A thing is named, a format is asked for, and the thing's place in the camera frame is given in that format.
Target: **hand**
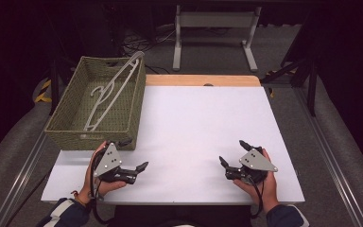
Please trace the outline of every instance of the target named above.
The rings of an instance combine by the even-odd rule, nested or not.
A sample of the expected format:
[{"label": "hand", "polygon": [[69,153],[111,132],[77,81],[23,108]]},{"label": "hand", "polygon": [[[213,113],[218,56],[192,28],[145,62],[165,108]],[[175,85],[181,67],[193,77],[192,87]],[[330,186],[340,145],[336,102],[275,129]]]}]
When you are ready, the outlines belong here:
[{"label": "hand", "polygon": [[[85,173],[85,180],[84,185],[81,188],[81,191],[78,193],[78,199],[81,200],[84,204],[87,204],[90,202],[90,173],[91,173],[91,166],[93,164],[93,159],[95,155],[102,150],[106,145],[106,142],[104,141],[94,152],[93,157],[91,157],[90,164],[88,165],[87,171]],[[100,183],[100,180],[98,178],[94,178],[94,181],[96,184]],[[114,191],[116,189],[119,189],[121,187],[126,186],[125,182],[113,182],[113,183],[106,183],[102,182],[99,186],[99,195],[105,196],[108,192]]]},{"label": "hand", "polygon": [[[270,161],[269,155],[264,148],[263,152],[264,156]],[[240,180],[233,180],[233,183],[243,189],[245,192],[249,193],[255,204],[259,204],[258,194],[256,193],[255,188],[252,185],[243,183]],[[269,210],[279,204],[276,196],[276,180],[273,172],[269,171],[265,180],[262,183],[259,183],[257,186],[260,192],[262,192],[264,188],[262,200],[264,204],[264,211],[265,213],[267,213]]]}]

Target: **black cable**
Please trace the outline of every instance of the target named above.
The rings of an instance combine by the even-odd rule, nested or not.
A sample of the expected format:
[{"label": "black cable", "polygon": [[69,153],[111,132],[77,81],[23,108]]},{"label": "black cable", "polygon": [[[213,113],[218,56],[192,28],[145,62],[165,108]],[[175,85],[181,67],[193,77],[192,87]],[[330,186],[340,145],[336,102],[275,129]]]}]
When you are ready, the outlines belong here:
[{"label": "black cable", "polygon": [[150,69],[152,72],[156,73],[156,74],[159,74],[156,70],[154,70],[152,67],[146,65],[146,68]]},{"label": "black cable", "polygon": [[156,39],[154,44],[148,43],[147,40],[134,40],[134,39],[131,39],[130,41],[124,41],[122,43],[122,47],[126,47],[127,49],[134,50],[134,51],[147,52],[148,50],[152,49],[155,45],[165,42],[174,32],[175,32],[175,30],[172,30],[169,34],[167,34],[160,41],[158,41]]},{"label": "black cable", "polygon": [[213,34],[216,34],[217,36],[223,36],[223,35],[226,35],[229,32],[229,29],[228,28],[218,28],[218,29],[210,28],[210,29],[205,29],[205,31],[211,32]]},{"label": "black cable", "polygon": [[91,193],[91,197],[92,199],[90,200],[90,206],[91,208],[93,209],[93,214],[94,214],[94,217],[95,219],[101,223],[101,224],[109,224],[114,218],[109,218],[108,220],[104,220],[102,219],[99,214],[98,214],[98,211],[96,210],[96,197],[98,195],[98,189],[99,187],[101,186],[101,182],[99,182],[99,185],[98,187],[96,188],[96,192],[94,192],[94,168],[95,168],[95,162],[96,162],[96,158],[98,157],[98,154],[100,152],[98,152],[95,156],[94,156],[94,159],[93,159],[93,162],[92,162],[92,166],[91,166],[91,171],[90,171],[90,193]]},{"label": "black cable", "polygon": [[27,197],[23,200],[23,202],[19,205],[19,207],[14,211],[13,215],[11,215],[10,219],[8,220],[6,227],[9,227],[11,222],[14,220],[14,218],[17,216],[17,214],[20,212],[20,210],[23,208],[23,206],[26,204],[28,199],[34,194],[34,192],[37,190],[37,188],[43,183],[43,181],[49,176],[49,174],[52,171],[53,166],[49,169],[49,171],[43,176],[42,179],[37,183],[37,185],[31,190],[31,192],[27,195]]},{"label": "black cable", "polygon": [[127,35],[123,43],[121,44],[123,47],[126,47],[127,49],[134,50],[134,51],[145,51],[149,48],[150,43],[145,40],[141,39],[141,37],[137,36],[135,33]]},{"label": "black cable", "polygon": [[254,182],[254,180],[252,179],[252,177],[249,177],[249,180],[251,182],[251,184],[254,186],[255,188],[255,191],[258,195],[258,199],[259,199],[259,204],[258,204],[258,211],[255,215],[251,214],[251,218],[252,219],[256,219],[258,218],[259,214],[261,213],[263,207],[264,207],[264,202],[262,200],[262,194],[264,193],[264,187],[265,187],[265,184],[262,183],[262,193],[259,192],[259,189],[258,189],[258,186],[256,185],[256,183]]},{"label": "black cable", "polygon": [[167,71],[165,68],[163,68],[163,67],[158,67],[158,66],[149,66],[150,67],[150,69],[151,68],[157,68],[157,69],[162,69],[162,70],[164,70],[167,74],[170,74],[169,73],[169,71]]}]

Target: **green wicker basket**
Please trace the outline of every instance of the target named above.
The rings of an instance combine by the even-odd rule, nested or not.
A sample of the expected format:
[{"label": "green wicker basket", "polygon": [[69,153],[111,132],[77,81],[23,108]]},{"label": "green wicker basket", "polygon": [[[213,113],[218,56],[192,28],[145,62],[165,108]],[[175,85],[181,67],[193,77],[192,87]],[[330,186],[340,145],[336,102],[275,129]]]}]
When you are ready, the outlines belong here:
[{"label": "green wicker basket", "polygon": [[[49,120],[45,132],[63,150],[94,150],[104,140],[132,142],[122,147],[134,150],[140,124],[141,107],[146,88],[144,60],[134,70],[113,106],[94,131],[84,126],[99,95],[90,93],[98,86],[107,86],[129,59],[81,57],[60,103]],[[125,82],[130,70],[124,70],[114,81],[112,94],[95,111],[92,122],[105,112],[112,98]]]}]

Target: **white table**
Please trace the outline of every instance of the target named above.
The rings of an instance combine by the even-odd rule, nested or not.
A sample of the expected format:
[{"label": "white table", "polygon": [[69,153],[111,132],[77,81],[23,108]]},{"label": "white table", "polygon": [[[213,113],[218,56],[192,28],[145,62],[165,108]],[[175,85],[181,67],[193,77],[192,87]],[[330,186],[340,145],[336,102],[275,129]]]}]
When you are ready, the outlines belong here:
[{"label": "white table", "polygon": [[[263,87],[147,86],[134,151],[119,151],[123,168],[145,161],[133,185],[106,195],[113,204],[252,204],[225,177],[246,151],[238,141],[266,148],[279,171],[278,199],[304,197]],[[92,151],[62,150],[42,195],[56,202],[80,190]]]}]

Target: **gray floor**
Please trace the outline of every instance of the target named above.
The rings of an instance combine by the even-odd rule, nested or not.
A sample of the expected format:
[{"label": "gray floor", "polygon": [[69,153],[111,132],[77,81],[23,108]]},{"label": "gray floor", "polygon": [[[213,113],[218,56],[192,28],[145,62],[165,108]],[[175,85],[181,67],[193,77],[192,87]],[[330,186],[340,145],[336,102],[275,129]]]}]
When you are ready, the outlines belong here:
[{"label": "gray floor", "polygon": [[[252,52],[259,68],[259,72],[255,74],[250,72],[240,46],[245,32],[231,29],[225,35],[219,36],[202,30],[186,31],[183,33],[181,71],[178,74],[256,75],[262,78],[267,71],[280,68],[279,64],[298,29],[298,26],[257,29],[252,44]],[[164,42],[146,52],[147,65],[163,67],[172,73],[173,45],[172,41]],[[311,226],[363,226],[363,218],[358,217],[359,221],[355,218],[355,214],[361,214],[356,210],[357,206],[363,214],[363,157],[321,81],[319,80],[317,87],[315,118],[308,116],[307,110],[301,105],[301,95],[306,92],[305,86],[293,89],[280,79],[272,87],[275,96],[269,97],[269,103],[305,196],[305,202],[298,204],[298,207]],[[1,143],[0,209],[5,201],[10,201],[7,194],[13,184],[18,183],[18,177],[26,186],[15,188],[21,196],[9,205],[14,208],[54,165],[59,148],[49,138],[43,143],[37,143],[43,137],[41,132],[49,111],[49,103],[37,103]],[[314,131],[314,122],[321,129],[321,135]],[[320,137],[324,138],[323,143],[320,142]],[[38,159],[37,164],[31,169],[23,169],[23,172],[30,173],[29,177],[19,176],[30,152],[36,150],[36,143],[43,151],[41,155],[35,156]],[[325,155],[325,147],[331,153]],[[331,159],[332,163],[336,161],[337,166],[330,165]],[[33,226],[48,214],[52,204],[40,201],[45,183],[46,181],[32,194],[10,226]],[[101,205],[99,212],[103,218],[109,218],[113,207]],[[266,226],[265,216],[254,220],[253,225]],[[87,226],[99,224],[91,216]]]}]

